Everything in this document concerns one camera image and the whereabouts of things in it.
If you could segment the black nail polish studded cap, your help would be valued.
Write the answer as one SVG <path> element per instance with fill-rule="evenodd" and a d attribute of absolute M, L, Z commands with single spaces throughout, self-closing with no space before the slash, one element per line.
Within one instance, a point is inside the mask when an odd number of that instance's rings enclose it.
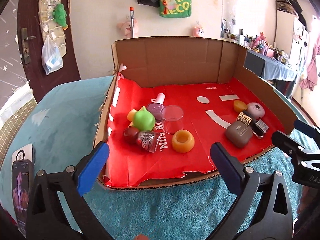
<path fill-rule="evenodd" d="M 263 120 L 254 118 L 246 110 L 240 112 L 236 120 L 241 121 L 250 128 L 253 134 L 259 139 L 262 139 L 269 129 L 269 126 Z"/>

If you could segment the pink round speaker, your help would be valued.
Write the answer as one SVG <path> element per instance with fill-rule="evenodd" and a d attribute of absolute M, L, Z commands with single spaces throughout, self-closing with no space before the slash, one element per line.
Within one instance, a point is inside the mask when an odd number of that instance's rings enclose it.
<path fill-rule="evenodd" d="M 263 106 L 256 102 L 251 102 L 247 105 L 247 112 L 255 119 L 261 119 L 265 115 Z"/>

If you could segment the orange round lid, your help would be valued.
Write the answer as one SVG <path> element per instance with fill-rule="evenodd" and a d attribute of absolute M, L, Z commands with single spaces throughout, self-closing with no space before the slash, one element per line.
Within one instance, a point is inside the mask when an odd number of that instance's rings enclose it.
<path fill-rule="evenodd" d="M 237 113 L 240 113 L 242 111 L 246 111 L 248 108 L 248 105 L 240 100 L 235 100 L 233 102 L 233 108 Z"/>

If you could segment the orange ring cup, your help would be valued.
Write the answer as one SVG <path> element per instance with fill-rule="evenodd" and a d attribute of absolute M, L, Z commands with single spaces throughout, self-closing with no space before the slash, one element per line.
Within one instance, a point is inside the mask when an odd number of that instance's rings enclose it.
<path fill-rule="evenodd" d="M 173 149 L 179 153 L 187 153 L 194 148 L 194 136 L 185 129 L 177 131 L 171 140 Z"/>

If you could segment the dark red ball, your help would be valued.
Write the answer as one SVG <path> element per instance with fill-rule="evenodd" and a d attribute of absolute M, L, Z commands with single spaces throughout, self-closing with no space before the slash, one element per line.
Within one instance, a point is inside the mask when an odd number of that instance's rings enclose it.
<path fill-rule="evenodd" d="M 139 129 L 129 126 L 123 131 L 123 139 L 128 144 L 135 144 L 138 137 Z"/>

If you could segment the glitter jar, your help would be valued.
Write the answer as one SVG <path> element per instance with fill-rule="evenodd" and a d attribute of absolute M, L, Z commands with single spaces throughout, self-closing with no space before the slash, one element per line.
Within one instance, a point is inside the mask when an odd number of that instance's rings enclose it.
<path fill-rule="evenodd" d="M 159 143 L 160 134 L 154 131 L 141 131 L 137 135 L 136 143 L 143 150 L 155 153 L 158 143 Z"/>

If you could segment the clear glass cup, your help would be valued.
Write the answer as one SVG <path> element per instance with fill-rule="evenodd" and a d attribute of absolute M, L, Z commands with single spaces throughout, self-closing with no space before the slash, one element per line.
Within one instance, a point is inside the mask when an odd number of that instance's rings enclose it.
<path fill-rule="evenodd" d="M 161 112 L 163 131 L 168 134 L 175 134 L 183 129 L 184 111 L 180 106 L 168 105 Z"/>

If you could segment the green frog toy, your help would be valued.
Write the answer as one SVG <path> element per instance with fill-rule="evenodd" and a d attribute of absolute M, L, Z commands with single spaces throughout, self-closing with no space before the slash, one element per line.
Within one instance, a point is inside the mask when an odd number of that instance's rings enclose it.
<path fill-rule="evenodd" d="M 126 118 L 131 122 L 130 126 L 133 126 L 140 131 L 151 131 L 156 123 L 155 117 L 145 106 L 138 111 L 132 109 L 129 111 Z"/>

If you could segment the pink nail polish bottle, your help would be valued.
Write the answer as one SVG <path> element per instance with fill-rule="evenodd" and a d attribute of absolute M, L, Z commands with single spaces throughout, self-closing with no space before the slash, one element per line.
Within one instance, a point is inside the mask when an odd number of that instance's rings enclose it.
<path fill-rule="evenodd" d="M 151 102 L 147 106 L 147 110 L 155 117 L 156 121 L 162 120 L 162 110 L 164 109 L 165 95 L 163 93 L 159 93 L 155 102 Z"/>

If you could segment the teal star blanket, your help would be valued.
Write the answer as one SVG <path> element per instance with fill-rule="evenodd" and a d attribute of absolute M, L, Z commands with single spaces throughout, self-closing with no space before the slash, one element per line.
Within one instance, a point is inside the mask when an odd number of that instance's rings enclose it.
<path fill-rule="evenodd" d="M 60 172 L 75 165 L 92 149 L 97 126 L 102 123 L 99 108 L 103 105 L 112 77 L 76 81 L 50 91 L 29 115 L 13 140 L 1 168 L 1 204 L 13 215 L 11 158 L 27 144 L 35 148 L 35 170 Z M 127 114 L 165 94 L 166 105 L 178 105 L 184 111 L 183 127 L 195 138 L 188 153 L 172 149 L 171 136 L 162 133 L 155 153 L 130 145 L 123 139 L 129 125 Z M 237 79 L 218 84 L 213 81 L 189 85 L 140 88 L 135 82 L 121 79 L 111 113 L 106 117 L 110 155 L 103 179 L 85 195 L 85 200 L 99 222 L 116 239 L 132 239 L 145 234 L 151 239 L 205 239 L 217 226 L 235 200 L 219 176 L 197 183 L 141 190 L 150 179 L 186 178 L 187 173 L 207 175 L 213 168 L 210 147 L 221 142 L 226 150 L 243 161 L 256 153 L 251 162 L 259 172 L 280 170 L 287 183 L 293 209 L 298 207 L 300 185 L 291 179 L 293 167 L 281 150 L 266 148 L 271 134 L 283 129 L 281 122 L 266 111 L 269 130 L 262 139 L 253 137 L 243 148 L 236 148 L 224 135 L 225 129 L 208 112 L 224 122 L 233 123 L 236 113 L 225 95 L 237 95 L 247 102 L 257 98 Z"/>

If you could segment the black smartphone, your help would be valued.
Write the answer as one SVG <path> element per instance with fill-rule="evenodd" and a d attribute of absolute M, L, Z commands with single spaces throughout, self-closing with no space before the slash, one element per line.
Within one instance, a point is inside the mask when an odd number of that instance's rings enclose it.
<path fill-rule="evenodd" d="M 33 163 L 30 160 L 16 160 L 12 164 L 12 201 L 17 225 L 26 236 L 27 209 L 33 183 Z"/>

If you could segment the cardboard tray red lining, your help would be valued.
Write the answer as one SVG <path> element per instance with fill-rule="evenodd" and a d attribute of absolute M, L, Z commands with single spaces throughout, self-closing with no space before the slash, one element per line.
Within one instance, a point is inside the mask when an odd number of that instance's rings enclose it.
<path fill-rule="evenodd" d="M 129 38 L 114 42 L 112 55 L 114 77 L 95 136 L 110 149 L 98 176 L 103 187 L 135 190 L 209 179 L 217 174 L 210 158 L 213 143 L 222 143 L 246 164 L 272 148 L 273 132 L 293 130 L 297 119 L 293 109 L 271 85 L 245 68 L 247 49 L 234 42 L 190 36 Z M 147 106 L 159 93 L 165 95 L 165 106 L 183 109 L 183 128 L 195 139 L 191 151 L 176 152 L 161 122 L 155 124 L 160 134 L 155 153 L 124 141 L 129 111 Z M 261 104 L 263 121 L 269 126 L 262 139 L 253 137 L 242 149 L 224 134 L 236 120 L 237 99 Z"/>

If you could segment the pink plush left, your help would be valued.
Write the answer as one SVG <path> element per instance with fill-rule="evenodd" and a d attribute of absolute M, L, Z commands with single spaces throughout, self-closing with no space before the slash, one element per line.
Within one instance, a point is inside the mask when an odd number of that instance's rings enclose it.
<path fill-rule="evenodd" d="M 137 20 L 133 20 L 133 31 L 131 28 L 131 20 L 126 20 L 125 22 L 120 22 L 117 24 L 117 28 L 121 31 L 125 38 L 133 38 L 138 33 Z"/>

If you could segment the green tote bag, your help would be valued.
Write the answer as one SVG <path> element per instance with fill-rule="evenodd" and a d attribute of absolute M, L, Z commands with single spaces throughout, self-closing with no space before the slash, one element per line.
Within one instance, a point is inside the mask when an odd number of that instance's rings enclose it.
<path fill-rule="evenodd" d="M 163 18 L 188 18 L 191 0 L 159 0 L 159 15 Z"/>

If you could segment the beige hanging organizer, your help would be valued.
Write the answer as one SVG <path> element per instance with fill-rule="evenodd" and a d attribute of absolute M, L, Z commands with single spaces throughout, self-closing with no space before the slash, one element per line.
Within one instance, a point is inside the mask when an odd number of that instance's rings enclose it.
<path fill-rule="evenodd" d="M 50 36 L 53 43 L 58 47 L 62 57 L 67 53 L 66 35 L 63 26 L 55 22 L 53 12 L 61 0 L 37 0 L 38 1 L 38 17 L 43 42 L 47 35 Z"/>

